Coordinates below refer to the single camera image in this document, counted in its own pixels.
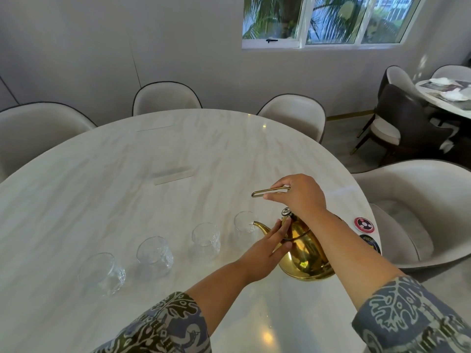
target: person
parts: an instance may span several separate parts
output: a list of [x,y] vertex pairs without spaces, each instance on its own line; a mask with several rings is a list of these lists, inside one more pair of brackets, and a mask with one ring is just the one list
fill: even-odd
[[[291,175],[264,199],[284,203],[314,232],[357,314],[353,328],[371,352],[471,352],[471,328],[450,307],[389,263],[344,221],[327,210],[319,185]],[[209,337],[250,283],[265,278],[291,248],[290,225],[278,220],[240,259],[175,292],[142,314],[95,352],[210,352]]]

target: teapot spout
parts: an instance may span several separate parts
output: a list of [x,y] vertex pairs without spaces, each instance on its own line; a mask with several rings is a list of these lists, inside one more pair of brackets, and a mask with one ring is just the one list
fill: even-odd
[[253,225],[259,227],[260,230],[263,232],[263,235],[267,235],[268,232],[271,230],[270,228],[268,228],[268,226],[266,226],[266,225],[264,225],[263,223],[260,223],[260,222],[254,221]]

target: gold teapot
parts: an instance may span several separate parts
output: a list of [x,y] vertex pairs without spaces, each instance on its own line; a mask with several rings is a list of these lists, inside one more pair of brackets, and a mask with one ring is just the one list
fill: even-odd
[[[289,190],[289,187],[258,190],[252,193],[252,197],[262,197],[265,192],[281,189]],[[282,223],[290,217],[291,225],[280,245],[287,241],[292,242],[291,250],[280,261],[281,269],[296,279],[309,281],[332,276],[334,271],[327,260],[324,250],[306,223],[292,213],[289,207],[283,209],[281,215],[283,216]],[[253,225],[259,227],[265,235],[270,231],[268,226],[260,222],[253,222]]]

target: teapot lid knob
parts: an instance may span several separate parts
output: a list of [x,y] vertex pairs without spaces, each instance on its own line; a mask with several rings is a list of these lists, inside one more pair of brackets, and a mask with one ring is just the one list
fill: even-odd
[[282,216],[289,216],[289,215],[291,215],[291,209],[290,209],[289,207],[286,207],[285,209],[283,209],[283,210],[281,211],[281,215],[282,215]]

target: white marble tabletop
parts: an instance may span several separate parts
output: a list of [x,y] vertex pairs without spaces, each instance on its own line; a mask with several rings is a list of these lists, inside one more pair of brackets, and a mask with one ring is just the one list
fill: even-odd
[[[460,115],[464,118],[471,119],[471,111],[463,110],[458,106],[454,105],[454,102],[448,102],[442,99],[439,99],[432,94],[439,93],[437,90],[433,90],[430,88],[422,87],[424,84],[427,84],[429,80],[422,80],[418,82],[415,87],[417,90],[423,95],[424,99],[427,100],[429,103],[446,110],[447,112],[451,112],[456,115]],[[462,90],[462,93],[469,98],[471,98],[471,88],[465,88]]]
[[[195,175],[154,185],[153,174],[175,161],[193,166]],[[319,182],[328,208],[352,228],[358,216],[374,222],[360,187],[333,155],[296,130],[250,114],[146,114],[39,156],[0,184],[0,352],[82,353],[113,338],[169,293],[237,259],[234,216],[251,210],[273,224],[284,206],[250,194],[299,172]],[[207,221],[221,230],[221,251],[197,261],[189,255],[190,234]],[[154,235],[168,240],[172,270],[138,279],[136,250]],[[102,251],[126,269],[126,282],[111,297],[90,299],[77,272]],[[351,327],[355,313],[336,276],[302,282],[277,267],[243,290],[211,337],[213,351],[361,353],[365,344]]]

